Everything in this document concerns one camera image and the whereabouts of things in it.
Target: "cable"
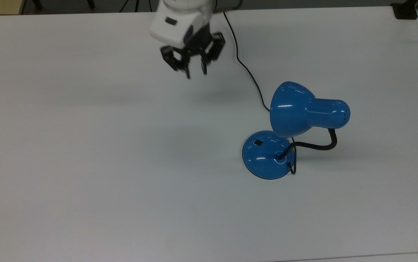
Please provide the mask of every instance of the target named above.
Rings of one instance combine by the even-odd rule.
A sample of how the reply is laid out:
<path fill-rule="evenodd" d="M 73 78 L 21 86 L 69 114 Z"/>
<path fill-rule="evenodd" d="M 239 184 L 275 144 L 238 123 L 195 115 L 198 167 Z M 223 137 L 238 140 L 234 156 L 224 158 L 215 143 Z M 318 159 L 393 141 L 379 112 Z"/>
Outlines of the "cable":
<path fill-rule="evenodd" d="M 293 148 L 293 168 L 292 168 L 292 163 L 288 162 L 287 163 L 287 167 L 290 169 L 290 173 L 292 173 L 292 175 L 296 174 L 296 150 L 297 148 L 294 147 Z"/>
<path fill-rule="evenodd" d="M 317 144 L 309 144 L 309 143 L 304 143 L 304 142 L 293 142 L 287 147 L 287 149 L 285 149 L 285 151 L 283 151 L 279 155 L 279 159 L 284 159 L 285 156 L 287 156 L 288 153 L 290 153 L 292 149 L 296 146 L 301 146 L 301 147 L 306 147 L 306 148 L 311 148 L 311 149 L 321 150 L 321 151 L 331 150 L 337 145 L 337 135 L 335 134 L 335 129 L 328 128 L 327 130 L 329 130 L 330 139 L 331 139 L 330 144 L 328 144 L 327 146 L 319 146 Z"/>
<path fill-rule="evenodd" d="M 120 12 L 119 12 L 119 13 L 121 13 L 121 12 L 123 11 L 123 9 L 126 7 L 126 4 L 128 3 L 128 1 L 129 1 L 129 0 L 126 0 L 126 1 L 125 1 L 125 3 L 124 3 L 124 4 L 123 4 L 123 6 L 122 6 L 122 9 L 120 9 Z"/>
<path fill-rule="evenodd" d="M 237 10 L 241 7 L 243 3 L 243 0 L 240 0 L 238 2 L 238 5 L 234 6 L 234 7 L 228 7 L 228 8 L 221 8 L 219 10 L 214 10 L 214 13 L 222 13 L 222 12 L 227 12 L 227 11 L 232 11 L 232 10 Z"/>
<path fill-rule="evenodd" d="M 262 92 L 261 92 L 261 88 L 259 88 L 259 85 L 257 84 L 257 82 L 256 82 L 256 79 L 254 79 L 254 76 L 253 76 L 253 74 L 251 73 L 251 71 L 249 71 L 249 69 L 243 64 L 243 62 L 241 62 L 241 60 L 240 60 L 240 58 L 239 58 L 239 56 L 238 56 L 238 41 L 237 41 L 237 37 L 235 36 L 235 33 L 234 33 L 234 31 L 233 31 L 233 28 L 232 28 L 232 25 L 230 24 L 230 21 L 229 21 L 229 19 L 227 18 L 227 15 L 225 14 L 225 12 L 224 12 L 224 16 L 225 16 L 225 19 L 227 20 L 227 24 L 229 25 L 229 27 L 230 27 L 230 30 L 232 31 L 232 35 L 233 35 L 233 39 L 234 39 L 234 41 L 235 41 L 235 49 L 237 50 L 237 60 L 238 60 L 238 62 L 240 63 L 240 65 L 242 65 L 243 67 L 244 67 L 244 69 L 249 73 L 249 76 L 251 76 L 251 79 L 253 80 L 253 82 L 254 82 L 254 84 L 256 85 L 256 88 L 257 88 L 257 91 L 259 92 L 259 96 L 261 97 L 261 102 L 263 103 L 263 106 L 264 106 L 264 108 L 267 110 L 267 111 L 270 111 L 269 110 L 269 108 L 267 108 L 267 106 L 266 106 L 266 104 L 264 103 L 264 98 L 263 98 L 263 94 L 262 94 Z"/>
<path fill-rule="evenodd" d="M 134 12 L 138 12 L 139 0 L 136 0 L 136 5 L 134 5 Z"/>

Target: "blue desk lamp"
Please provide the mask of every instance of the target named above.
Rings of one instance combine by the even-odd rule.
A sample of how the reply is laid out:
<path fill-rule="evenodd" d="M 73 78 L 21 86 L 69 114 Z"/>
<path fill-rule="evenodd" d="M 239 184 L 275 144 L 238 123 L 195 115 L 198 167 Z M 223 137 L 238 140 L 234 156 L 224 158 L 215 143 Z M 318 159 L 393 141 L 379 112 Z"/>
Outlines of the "blue desk lamp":
<path fill-rule="evenodd" d="M 316 150 L 330 150 L 337 144 L 335 129 L 345 126 L 350 119 L 350 108 L 342 100 L 318 99 L 304 86 L 285 82 L 277 88 L 271 102 L 271 126 L 273 131 L 252 134 L 243 145 L 243 161 L 256 176 L 278 179 L 290 171 L 294 174 L 296 146 Z M 293 142 L 286 138 L 301 135 L 309 128 L 327 128 L 331 144 Z"/>

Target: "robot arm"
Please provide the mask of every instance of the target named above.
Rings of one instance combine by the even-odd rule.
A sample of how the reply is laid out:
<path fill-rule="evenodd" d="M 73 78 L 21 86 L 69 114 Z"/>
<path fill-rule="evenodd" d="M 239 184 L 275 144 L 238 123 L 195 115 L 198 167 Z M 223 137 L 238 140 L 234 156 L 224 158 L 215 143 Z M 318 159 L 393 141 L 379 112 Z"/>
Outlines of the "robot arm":
<path fill-rule="evenodd" d="M 205 75 L 207 65 L 217 60 L 225 45 L 222 33 L 210 32 L 211 15 L 212 0 L 161 0 L 151 24 L 151 36 L 167 44 L 161 48 L 164 61 L 173 70 L 184 71 L 188 79 L 191 56 L 201 56 Z"/>

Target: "lamp shade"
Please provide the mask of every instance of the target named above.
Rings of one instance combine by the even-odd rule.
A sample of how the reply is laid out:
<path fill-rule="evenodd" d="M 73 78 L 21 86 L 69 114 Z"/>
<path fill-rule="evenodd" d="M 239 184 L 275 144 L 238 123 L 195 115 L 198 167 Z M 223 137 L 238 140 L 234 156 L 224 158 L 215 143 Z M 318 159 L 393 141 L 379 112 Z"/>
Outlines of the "lamp shade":
<path fill-rule="evenodd" d="M 270 115 L 274 133 L 290 138 L 313 126 L 341 128 L 350 119 L 350 108 L 342 100 L 319 99 L 304 86 L 285 82 L 272 97 Z"/>

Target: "blue lamp base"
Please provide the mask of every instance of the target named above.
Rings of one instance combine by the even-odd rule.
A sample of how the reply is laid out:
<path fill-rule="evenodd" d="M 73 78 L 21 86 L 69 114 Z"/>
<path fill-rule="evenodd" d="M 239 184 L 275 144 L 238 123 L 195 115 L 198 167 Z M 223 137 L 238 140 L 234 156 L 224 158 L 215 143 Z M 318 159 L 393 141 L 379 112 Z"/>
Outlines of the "blue lamp base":
<path fill-rule="evenodd" d="M 284 159 L 278 156 L 290 145 L 290 142 L 272 131 L 259 131 L 252 134 L 244 143 L 242 157 L 246 167 L 255 176 L 262 179 L 278 179 L 290 171 L 287 163 L 293 164 L 294 152 Z"/>

